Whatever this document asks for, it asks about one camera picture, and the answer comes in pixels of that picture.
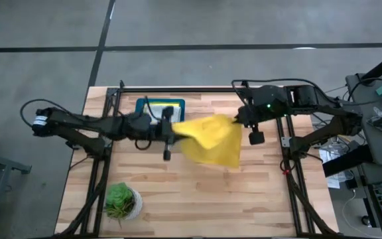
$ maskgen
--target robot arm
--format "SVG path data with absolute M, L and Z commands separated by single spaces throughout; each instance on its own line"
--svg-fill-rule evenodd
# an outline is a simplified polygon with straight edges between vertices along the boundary
M 312 114 L 321 112 L 333 115 L 331 122 L 304 137 L 292 137 L 285 142 L 291 153 L 307 152 L 311 145 L 325 143 L 329 138 L 342 135 L 356 135 L 361 131 L 362 115 L 358 106 L 346 104 L 326 96 L 321 90 L 310 85 L 272 86 L 244 88 L 237 90 L 245 104 L 238 109 L 236 123 L 251 127 L 250 144 L 263 143 L 263 132 L 259 132 L 258 123 L 281 118 L 285 115 Z M 173 108 L 167 107 L 162 119 L 151 125 L 151 117 L 144 113 L 131 113 L 115 117 L 93 118 L 72 114 L 58 108 L 46 108 L 36 111 L 32 125 L 35 136 L 48 137 L 58 135 L 68 141 L 68 145 L 80 145 L 93 156 L 104 156 L 106 142 L 102 138 L 90 138 L 77 129 L 95 131 L 108 139 L 163 141 L 165 142 L 164 160 L 170 160 L 170 146 L 184 138 L 172 131 L 170 117 Z
M 144 113 L 131 113 L 115 117 L 94 118 L 72 114 L 58 108 L 46 108 L 36 111 L 32 124 L 35 136 L 60 136 L 67 140 L 68 145 L 80 145 L 86 153 L 103 157 L 106 142 L 103 138 L 92 138 L 80 133 L 77 129 L 94 131 L 102 136 L 119 141 L 122 139 L 163 141 L 166 143 L 164 160 L 170 160 L 170 145 L 182 138 L 175 135 L 171 128 L 170 117 L 173 108 L 163 110 L 162 119 L 151 125 L 151 117 Z
M 361 131 L 361 119 L 358 106 L 345 104 L 345 101 L 326 96 L 311 85 L 300 86 L 262 86 L 244 88 L 238 95 L 245 104 L 238 109 L 237 123 L 251 127 L 250 144 L 263 143 L 263 132 L 259 132 L 258 123 L 281 118 L 285 115 L 313 114 L 316 112 L 333 115 L 331 122 L 304 137 L 292 137 L 286 144 L 292 153 L 307 152 L 311 145 L 325 143 L 337 135 L 356 135 Z

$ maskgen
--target yellow cloth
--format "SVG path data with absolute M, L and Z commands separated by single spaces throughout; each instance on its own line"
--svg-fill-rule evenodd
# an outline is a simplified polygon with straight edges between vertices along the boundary
M 188 136 L 180 142 L 182 153 L 198 163 L 239 167 L 241 125 L 225 115 L 174 123 L 175 133 Z

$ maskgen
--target green plant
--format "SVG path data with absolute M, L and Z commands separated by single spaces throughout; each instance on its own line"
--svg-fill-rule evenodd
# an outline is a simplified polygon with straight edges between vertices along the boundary
M 110 186 L 105 200 L 108 217 L 121 219 L 132 211 L 134 204 L 133 193 L 125 183 Z

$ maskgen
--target wooden tabletop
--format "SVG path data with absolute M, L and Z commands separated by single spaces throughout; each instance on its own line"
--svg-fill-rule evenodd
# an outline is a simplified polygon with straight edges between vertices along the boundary
M 102 114 L 106 90 L 107 87 L 90 88 L 84 114 Z M 212 114 L 235 116 L 242 105 L 234 93 L 146 95 L 184 99 L 186 120 Z M 143 96 L 123 93 L 120 110 L 134 111 L 137 99 Z M 292 120 L 296 135 L 313 131 L 310 116 Z M 115 142 L 108 185 L 126 182 L 141 194 L 144 206 L 136 219 L 122 221 L 121 226 L 104 213 L 100 236 L 295 236 L 287 181 L 279 169 L 282 154 L 276 122 L 261 123 L 259 129 L 265 132 L 265 143 L 253 146 L 247 137 L 249 131 L 243 129 L 238 169 L 196 164 L 185 159 L 178 146 L 173 147 L 171 160 L 164 162 L 161 143 L 139 151 L 128 139 Z M 77 151 L 72 163 L 84 157 L 83 151 Z M 328 226 L 338 231 L 321 162 L 307 157 L 302 160 L 302 167 L 310 202 Z M 89 159 L 69 172 L 56 232 L 63 231 L 84 205 L 91 168 Z M 298 209 L 307 231 L 301 204 Z

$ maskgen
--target concrete floor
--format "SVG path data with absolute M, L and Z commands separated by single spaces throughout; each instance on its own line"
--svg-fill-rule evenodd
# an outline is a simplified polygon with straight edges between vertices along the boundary
M 97 46 L 108 0 L 0 0 L 0 47 Z M 117 0 L 106 45 L 382 42 L 382 0 Z M 49 236 L 71 150 L 56 137 L 37 138 L 21 121 L 27 100 L 46 98 L 81 112 L 94 52 L 0 53 L 0 156 L 31 164 L 13 173 L 0 209 L 0 238 Z M 226 85 L 234 78 L 307 78 L 322 89 L 345 84 L 382 60 L 382 48 L 105 52 L 96 85 Z M 344 89 L 331 92 L 341 96 Z M 27 108 L 28 119 L 34 109 Z M 363 236 L 341 216 L 347 190 L 331 191 L 345 235 Z M 361 226 L 361 200 L 348 205 Z

